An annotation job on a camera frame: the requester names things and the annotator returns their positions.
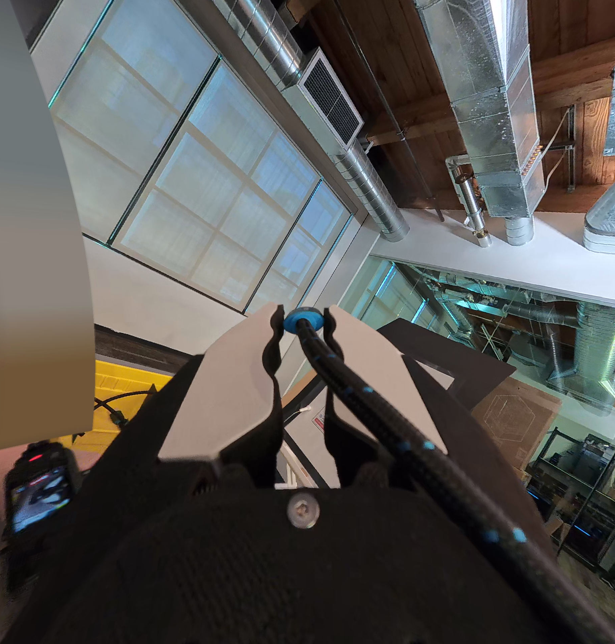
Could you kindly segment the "small shiny metal pipe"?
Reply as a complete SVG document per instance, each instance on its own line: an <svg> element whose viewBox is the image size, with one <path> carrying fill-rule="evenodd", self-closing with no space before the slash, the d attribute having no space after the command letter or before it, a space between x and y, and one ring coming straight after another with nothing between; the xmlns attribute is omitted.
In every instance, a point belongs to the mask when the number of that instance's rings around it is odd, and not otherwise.
<svg viewBox="0 0 615 644"><path fill-rule="evenodd" d="M454 182L456 195L466 212L464 224L471 228L473 237L481 248L489 248L492 244L492 238L486 228L482 207L473 185L474 173L470 157L468 155L447 157L445 165L450 178Z"/></svg>

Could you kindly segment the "round spiral metal duct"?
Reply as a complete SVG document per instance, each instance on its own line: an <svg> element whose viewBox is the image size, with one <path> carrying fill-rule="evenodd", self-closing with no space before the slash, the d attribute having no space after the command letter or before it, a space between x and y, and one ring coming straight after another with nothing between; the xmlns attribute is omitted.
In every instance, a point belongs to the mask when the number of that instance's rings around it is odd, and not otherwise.
<svg viewBox="0 0 615 644"><path fill-rule="evenodd" d="M213 4L280 93L300 80L311 53L302 51L271 1L214 1ZM390 242L404 239L409 232L408 223L358 136L343 157L329 158L384 238Z"/></svg>

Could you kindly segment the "rectangular silver air duct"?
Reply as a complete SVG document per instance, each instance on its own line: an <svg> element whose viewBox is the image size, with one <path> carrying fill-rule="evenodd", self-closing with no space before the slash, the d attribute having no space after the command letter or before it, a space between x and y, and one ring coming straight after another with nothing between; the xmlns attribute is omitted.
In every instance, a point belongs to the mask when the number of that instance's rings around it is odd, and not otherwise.
<svg viewBox="0 0 615 644"><path fill-rule="evenodd" d="M545 191L527 1L416 1L490 216L529 219Z"/></svg>

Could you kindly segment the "glass partition window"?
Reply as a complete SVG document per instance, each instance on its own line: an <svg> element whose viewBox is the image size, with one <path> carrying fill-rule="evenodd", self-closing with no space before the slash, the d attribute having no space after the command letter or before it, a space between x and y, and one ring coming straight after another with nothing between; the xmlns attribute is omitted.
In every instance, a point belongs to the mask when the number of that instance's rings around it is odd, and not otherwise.
<svg viewBox="0 0 615 644"><path fill-rule="evenodd" d="M593 412L615 408L615 307L369 256L341 308L378 329L398 318L460 342Z"/></svg>

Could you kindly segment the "large frosted window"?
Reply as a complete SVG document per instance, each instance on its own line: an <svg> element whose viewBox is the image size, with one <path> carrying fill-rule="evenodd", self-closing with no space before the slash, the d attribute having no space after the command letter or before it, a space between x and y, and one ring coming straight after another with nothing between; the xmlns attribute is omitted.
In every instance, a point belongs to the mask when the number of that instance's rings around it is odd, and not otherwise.
<svg viewBox="0 0 615 644"><path fill-rule="evenodd" d="M251 314L352 221L178 1L57 1L31 47L83 234Z"/></svg>

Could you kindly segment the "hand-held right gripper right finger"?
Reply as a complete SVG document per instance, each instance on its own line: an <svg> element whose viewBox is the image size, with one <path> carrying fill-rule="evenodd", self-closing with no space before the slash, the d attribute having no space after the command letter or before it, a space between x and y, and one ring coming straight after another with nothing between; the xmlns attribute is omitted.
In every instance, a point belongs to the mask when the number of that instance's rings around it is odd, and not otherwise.
<svg viewBox="0 0 615 644"><path fill-rule="evenodd" d="M337 306L325 311L323 338L347 367L391 403L426 440L448 455L447 446L400 350L375 329ZM384 458L379 442L330 389L324 414L325 445L335 460L340 487L350 486L363 464Z"/></svg>

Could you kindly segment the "white vent grille box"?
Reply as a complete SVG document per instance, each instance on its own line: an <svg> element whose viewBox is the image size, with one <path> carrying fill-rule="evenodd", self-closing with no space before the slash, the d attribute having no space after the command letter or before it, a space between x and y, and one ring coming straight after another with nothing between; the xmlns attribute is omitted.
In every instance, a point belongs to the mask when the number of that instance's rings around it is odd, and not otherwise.
<svg viewBox="0 0 615 644"><path fill-rule="evenodd" d="M321 48L281 95L332 159L343 157L357 140L364 122Z"/></svg>

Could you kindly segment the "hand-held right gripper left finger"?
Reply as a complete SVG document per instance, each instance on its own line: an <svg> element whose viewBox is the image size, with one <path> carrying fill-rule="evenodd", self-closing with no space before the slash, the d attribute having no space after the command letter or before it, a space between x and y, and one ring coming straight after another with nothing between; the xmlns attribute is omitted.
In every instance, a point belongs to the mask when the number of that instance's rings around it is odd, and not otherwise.
<svg viewBox="0 0 615 644"><path fill-rule="evenodd" d="M276 373L284 306L263 305L207 350L158 452L162 463L243 466L256 487L273 488L284 439Z"/></svg>

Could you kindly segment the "black metal shelving rack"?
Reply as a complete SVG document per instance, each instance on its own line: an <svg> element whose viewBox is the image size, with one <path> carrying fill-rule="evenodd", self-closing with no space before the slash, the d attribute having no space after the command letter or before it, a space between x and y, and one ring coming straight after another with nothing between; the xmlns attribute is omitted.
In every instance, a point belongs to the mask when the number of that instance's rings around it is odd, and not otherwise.
<svg viewBox="0 0 615 644"><path fill-rule="evenodd" d="M553 427L526 467L551 541L615 584L615 441Z"/></svg>

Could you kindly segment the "yellow plastic bin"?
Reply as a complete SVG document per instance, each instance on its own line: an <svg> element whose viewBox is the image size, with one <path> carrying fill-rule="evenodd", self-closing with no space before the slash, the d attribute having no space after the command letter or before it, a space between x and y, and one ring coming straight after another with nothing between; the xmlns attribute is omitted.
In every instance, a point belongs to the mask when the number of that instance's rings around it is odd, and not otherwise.
<svg viewBox="0 0 615 644"><path fill-rule="evenodd" d="M95 361L94 416L90 438L108 446L120 427L111 413L121 414L129 421L149 398L149 391L160 391L172 376L141 368L119 365L105 360Z"/></svg>

